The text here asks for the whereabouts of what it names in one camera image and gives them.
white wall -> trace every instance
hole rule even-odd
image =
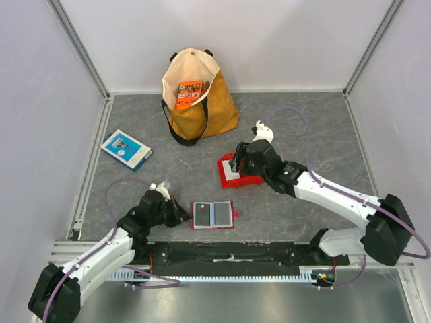
[[[352,93],[378,190],[431,244],[431,2],[405,1]],[[416,262],[431,301],[430,261]]]
[[[0,7],[0,322],[26,323],[65,238],[103,99],[47,1]]]
[[[170,56],[208,48],[231,90],[341,89],[391,0],[62,0],[112,92],[161,92]]]

metal plate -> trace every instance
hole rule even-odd
[[[340,271],[348,281],[357,271]],[[353,287],[317,291],[309,284],[183,283],[133,291],[105,283],[75,323],[412,323],[397,271],[367,272]]]

blue book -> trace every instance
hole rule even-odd
[[[148,146],[130,137],[121,130],[105,138],[100,148],[113,158],[136,172],[139,167],[152,155],[153,151]]]

yellow tote bag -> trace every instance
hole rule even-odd
[[[184,146],[196,145],[201,137],[225,133],[238,126],[240,118],[213,54],[188,48],[170,58],[163,76],[162,107],[174,139]],[[209,89],[191,106],[175,109],[176,95],[181,82],[209,82]]]

black bag strap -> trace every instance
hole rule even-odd
[[[201,103],[202,103],[203,113],[205,115],[205,127],[203,128],[202,133],[198,137],[196,137],[194,139],[184,139],[178,133],[176,133],[175,130],[170,125],[168,115],[166,114],[166,107],[168,105],[166,104],[165,100],[162,100],[163,113],[164,113],[164,116],[166,117],[166,120],[168,121],[170,134],[174,137],[176,142],[179,143],[180,145],[183,145],[183,146],[194,146],[194,145],[196,145],[198,140],[200,140],[203,133],[205,132],[207,125],[208,125],[208,97],[205,96],[204,99],[202,99]]]
[[[206,52],[208,55],[211,55],[212,57],[214,57],[213,53],[209,50],[209,49],[205,49],[204,52]],[[177,52],[175,52],[171,57],[170,57],[170,61],[172,62],[172,60],[175,58],[175,56],[178,55]]]

